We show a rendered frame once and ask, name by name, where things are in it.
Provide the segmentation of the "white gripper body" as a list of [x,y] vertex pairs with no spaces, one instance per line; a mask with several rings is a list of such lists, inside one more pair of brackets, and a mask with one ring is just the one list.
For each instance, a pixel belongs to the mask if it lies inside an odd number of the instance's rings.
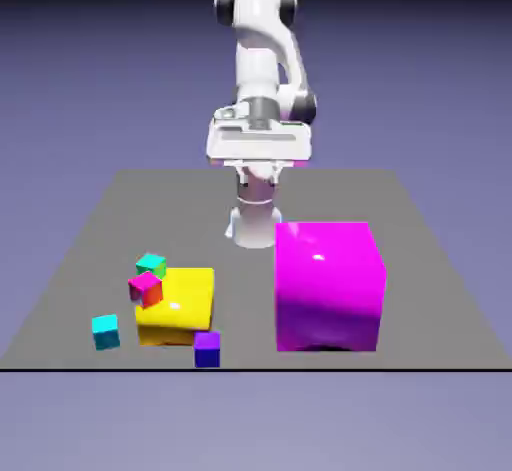
[[307,161],[312,155],[311,128],[304,123],[270,121],[270,128],[249,128],[246,119],[210,123],[206,155],[224,161]]

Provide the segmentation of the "small green cube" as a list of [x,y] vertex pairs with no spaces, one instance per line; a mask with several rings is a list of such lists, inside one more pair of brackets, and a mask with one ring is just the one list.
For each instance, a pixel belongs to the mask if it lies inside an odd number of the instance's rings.
[[146,253],[138,259],[135,267],[138,275],[151,272],[159,279],[163,279],[166,275],[167,262],[164,256]]

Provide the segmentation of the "small red cube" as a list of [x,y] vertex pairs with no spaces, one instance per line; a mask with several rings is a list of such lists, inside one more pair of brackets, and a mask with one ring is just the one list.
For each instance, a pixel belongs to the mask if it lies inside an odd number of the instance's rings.
[[142,308],[158,304],[163,299],[162,280],[150,271],[128,280],[130,300]]

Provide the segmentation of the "small blue cube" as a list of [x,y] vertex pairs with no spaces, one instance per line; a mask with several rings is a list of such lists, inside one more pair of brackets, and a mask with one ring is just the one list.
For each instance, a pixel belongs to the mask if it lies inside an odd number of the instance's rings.
[[217,368],[220,366],[221,336],[219,332],[196,332],[193,349],[196,368]]

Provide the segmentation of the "small cyan cube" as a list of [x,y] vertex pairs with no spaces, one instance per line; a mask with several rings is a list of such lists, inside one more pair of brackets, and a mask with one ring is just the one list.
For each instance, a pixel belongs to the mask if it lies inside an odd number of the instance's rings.
[[114,349],[120,346],[118,317],[116,314],[107,314],[93,317],[91,330],[97,351]]

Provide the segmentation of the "large magenta box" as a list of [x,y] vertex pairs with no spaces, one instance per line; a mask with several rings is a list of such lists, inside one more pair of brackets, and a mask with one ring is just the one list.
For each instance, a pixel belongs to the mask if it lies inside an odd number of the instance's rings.
[[275,227],[277,349],[377,349],[387,270],[366,221]]

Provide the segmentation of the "large yellow box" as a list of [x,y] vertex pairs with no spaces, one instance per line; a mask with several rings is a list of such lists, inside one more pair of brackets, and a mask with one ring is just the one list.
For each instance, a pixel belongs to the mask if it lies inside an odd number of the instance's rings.
[[162,299],[135,308],[141,346],[191,346],[197,332],[211,328],[215,275],[213,268],[168,268]]

